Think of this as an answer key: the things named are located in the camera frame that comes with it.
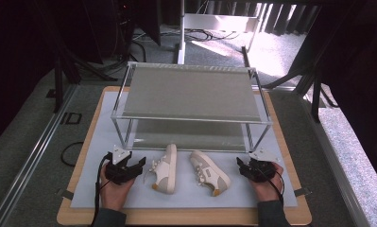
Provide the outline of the aluminium floor rail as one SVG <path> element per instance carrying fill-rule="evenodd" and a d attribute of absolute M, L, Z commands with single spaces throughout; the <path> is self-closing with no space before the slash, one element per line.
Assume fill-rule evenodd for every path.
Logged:
<path fill-rule="evenodd" d="M 368 183 L 368 175 L 363 173 L 365 156 L 350 123 L 340 109 L 328 107 L 318 108 L 317 123 L 310 114 L 311 96 L 305 95 L 301 101 L 355 226 L 369 227 L 364 210 Z"/>
<path fill-rule="evenodd" d="M 33 150 L 28 155 L 26 161 L 22 165 L 21 170 L 15 176 L 10 189 L 2 202 L 0 203 L 0 227 L 3 227 L 9 216 L 23 194 L 36 166 L 43 157 L 45 150 L 50 143 L 60 121 L 65 114 L 66 108 L 72 100 L 74 93 L 77 90 L 77 85 L 70 85 L 64 95 L 63 103 L 56 113 L 53 113 L 46 127 L 44 128 L 41 137 L 35 144 Z"/>

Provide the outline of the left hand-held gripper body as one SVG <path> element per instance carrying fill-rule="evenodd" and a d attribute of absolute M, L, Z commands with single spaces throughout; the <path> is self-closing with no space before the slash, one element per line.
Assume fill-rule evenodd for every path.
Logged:
<path fill-rule="evenodd" d="M 132 179 L 132 173 L 129 171 L 128 161 L 132 153 L 123 148 L 114 146 L 111 152 L 111 160 L 106 166 L 105 177 L 113 183 L 126 183 Z"/>

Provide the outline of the grey tape strip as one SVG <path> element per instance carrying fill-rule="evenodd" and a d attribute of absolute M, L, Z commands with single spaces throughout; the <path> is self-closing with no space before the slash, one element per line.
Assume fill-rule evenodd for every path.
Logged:
<path fill-rule="evenodd" d="M 74 197 L 74 193 L 70 192 L 66 189 L 59 188 L 56 192 L 57 195 L 61 196 L 62 198 L 65 198 L 67 200 L 72 200 Z"/>
<path fill-rule="evenodd" d="M 307 188 L 307 187 L 296 189 L 294 191 L 294 194 L 295 194 L 296 197 L 307 196 L 307 195 L 310 195 L 311 193 L 312 193 L 312 191 L 309 188 Z"/>

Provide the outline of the black stand legs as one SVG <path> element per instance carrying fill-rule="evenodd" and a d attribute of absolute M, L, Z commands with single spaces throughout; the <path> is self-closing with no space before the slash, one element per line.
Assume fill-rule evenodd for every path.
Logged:
<path fill-rule="evenodd" d="M 319 104 L 320 104 L 320 95 L 322 94 L 322 80 L 321 74 L 318 72 L 319 61 L 311 60 L 305 63 L 303 66 L 300 66 L 297 69 L 290 71 L 287 75 L 279 78 L 273 82 L 264 85 L 265 89 L 274 89 L 280 86 L 281 84 L 293 79 L 296 76 L 301 76 L 301 79 L 297 86 L 294 89 L 294 92 L 298 95 L 305 95 L 310 87 L 313 87 L 313 96 L 311 102 L 311 111 L 310 114 L 313 120 L 316 123 L 319 123 Z"/>
<path fill-rule="evenodd" d="M 55 54 L 55 113 L 60 110 L 63 103 L 62 74 L 65 74 L 71 83 L 79 84 L 81 81 L 81 75 L 77 70 L 77 64 L 92 72 L 100 79 L 106 81 L 116 81 L 115 78 L 99 72 L 88 62 L 82 60 L 76 54 L 72 53 L 67 49 L 66 45 L 61 40 L 54 41 L 53 50 Z"/>

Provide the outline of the white table mat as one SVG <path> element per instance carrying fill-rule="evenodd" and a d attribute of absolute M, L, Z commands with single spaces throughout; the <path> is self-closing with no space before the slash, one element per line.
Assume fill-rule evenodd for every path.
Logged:
<path fill-rule="evenodd" d="M 111 112 L 117 93 L 107 92 L 100 101 L 99 116 L 94 123 L 93 136 L 87 139 L 87 156 L 82 168 L 74 197 L 73 208 L 94 207 L 94 184 L 102 158 L 120 144 L 115 126 L 111 121 Z M 135 180 L 129 192 L 127 208 L 250 208 L 256 205 L 256 198 L 247 178 L 239 173 L 237 159 L 249 161 L 243 152 L 210 152 L 208 156 L 230 177 L 231 186 L 221 195 L 214 197 L 209 187 L 197 183 L 197 175 L 190 163 L 188 151 L 178 151 L 177 178 L 175 192 L 166 195 L 152 189 L 156 176 L 148 170 L 153 161 L 159 160 L 165 147 L 159 150 L 134 150 L 129 162 L 134 165 L 146 158 L 144 173 Z"/>

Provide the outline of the person's left hand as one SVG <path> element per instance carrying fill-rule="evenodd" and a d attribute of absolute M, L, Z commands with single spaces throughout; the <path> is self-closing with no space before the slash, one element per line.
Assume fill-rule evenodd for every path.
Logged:
<path fill-rule="evenodd" d="M 103 208 L 122 212 L 127 200 L 128 193 L 135 180 L 131 179 L 122 184 L 109 182 L 105 176 L 106 166 L 103 166 L 100 173 L 100 199 Z"/>

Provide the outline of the person's right hand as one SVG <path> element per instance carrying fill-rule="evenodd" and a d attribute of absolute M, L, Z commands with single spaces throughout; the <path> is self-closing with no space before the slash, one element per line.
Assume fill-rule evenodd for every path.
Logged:
<path fill-rule="evenodd" d="M 276 163 L 274 163 L 273 165 L 276 169 L 276 173 L 275 176 L 269 182 L 249 182 L 255 192 L 256 199 L 258 202 L 281 200 L 283 192 L 283 182 L 281 180 L 281 175 L 283 174 L 283 168 Z"/>

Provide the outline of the white metal stand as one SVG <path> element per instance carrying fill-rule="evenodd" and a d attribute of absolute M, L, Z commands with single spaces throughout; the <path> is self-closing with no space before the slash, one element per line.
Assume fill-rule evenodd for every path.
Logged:
<path fill-rule="evenodd" d="M 257 17 L 217 15 L 217 14 L 195 14 L 185 12 L 185 0 L 180 0 L 180 45 L 178 53 L 178 64 L 185 63 L 185 30 L 205 29 L 251 33 L 251 37 L 245 46 L 241 47 L 242 54 L 248 57 L 255 34 L 258 31 L 260 20 Z"/>

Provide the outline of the white sneaker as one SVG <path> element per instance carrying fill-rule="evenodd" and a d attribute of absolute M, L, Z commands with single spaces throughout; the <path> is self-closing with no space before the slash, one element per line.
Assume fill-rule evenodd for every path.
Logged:
<path fill-rule="evenodd" d="M 190 162 L 197 176 L 197 183 L 208 186 L 213 197 L 230 188 L 230 177 L 204 152 L 194 150 L 190 155 Z"/>
<path fill-rule="evenodd" d="M 159 160 L 152 161 L 151 168 L 146 172 L 156 175 L 156 181 L 151 187 L 161 193 L 171 195 L 175 191 L 177 176 L 177 146 L 170 144 L 166 147 L 165 153 Z"/>

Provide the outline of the metal frame shoe rack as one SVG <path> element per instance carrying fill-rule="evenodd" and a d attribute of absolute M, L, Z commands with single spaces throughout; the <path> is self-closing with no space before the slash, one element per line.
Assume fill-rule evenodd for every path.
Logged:
<path fill-rule="evenodd" d="M 273 121 L 257 71 L 131 62 L 111 120 L 121 146 L 253 152 Z"/>

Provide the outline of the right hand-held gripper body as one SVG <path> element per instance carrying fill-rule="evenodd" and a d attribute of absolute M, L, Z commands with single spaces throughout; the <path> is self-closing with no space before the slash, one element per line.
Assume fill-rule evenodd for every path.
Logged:
<path fill-rule="evenodd" d="M 256 183 L 264 183 L 271 180 L 276 173 L 274 163 L 278 163 L 280 158 L 272 152 L 263 148 L 252 151 L 248 154 L 248 178 Z"/>

